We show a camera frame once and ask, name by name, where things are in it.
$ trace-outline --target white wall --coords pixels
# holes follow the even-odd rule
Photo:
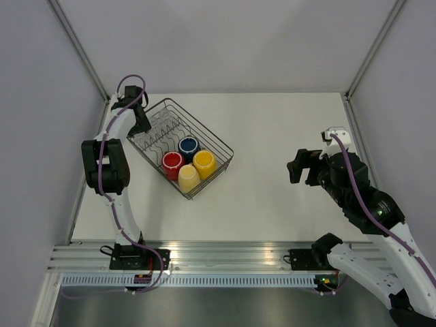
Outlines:
[[[0,324],[23,327],[65,238],[80,143],[103,102],[44,0],[3,0],[0,40]]]
[[[381,188],[436,267],[436,1],[408,1],[353,97]]]
[[[60,0],[110,91],[345,91],[394,0]]]

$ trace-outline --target red cup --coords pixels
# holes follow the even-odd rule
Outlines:
[[[185,159],[178,152],[168,152],[162,158],[162,168],[171,181],[178,180],[178,171],[185,165]]]

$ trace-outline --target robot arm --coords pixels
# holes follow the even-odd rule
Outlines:
[[[103,131],[93,140],[82,143],[87,184],[102,196],[109,216],[113,218],[116,239],[110,254],[109,268],[112,270],[148,270],[151,266],[167,269],[170,261],[168,250],[151,249],[145,245],[129,203],[130,170],[123,141],[127,136],[151,128],[142,107],[143,99],[146,103],[148,99],[142,94],[146,93],[140,87],[125,87],[125,96],[111,108],[109,122]]]
[[[368,167],[355,153],[347,152],[356,194],[342,153],[351,138],[342,127],[328,129],[322,138],[327,142],[323,151],[300,149],[287,164],[291,183],[298,183],[302,170],[309,168],[306,184],[321,185],[328,192],[349,222],[385,255],[398,278],[373,267],[331,234],[312,245],[313,257],[320,266],[342,270],[376,295],[399,326],[418,320],[421,326],[436,326],[435,273],[412,238],[403,213],[388,194],[370,186]]]

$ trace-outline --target yellow cup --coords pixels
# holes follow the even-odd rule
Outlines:
[[[203,180],[217,169],[217,160],[209,150],[201,150],[193,156],[193,165],[197,168],[198,174]]]
[[[185,165],[178,171],[178,186],[183,193],[190,192],[200,184],[200,175],[192,164]]]

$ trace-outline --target metal dish rack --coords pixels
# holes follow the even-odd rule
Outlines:
[[[151,130],[148,133],[129,137],[128,140],[141,156],[188,200],[229,166],[233,158],[233,150],[173,99],[163,99],[148,109],[145,114],[149,118]],[[185,136],[195,137],[201,149],[212,151],[217,160],[217,169],[189,193],[183,193],[177,182],[170,181],[162,168],[162,157],[169,151],[178,151],[178,142]]]

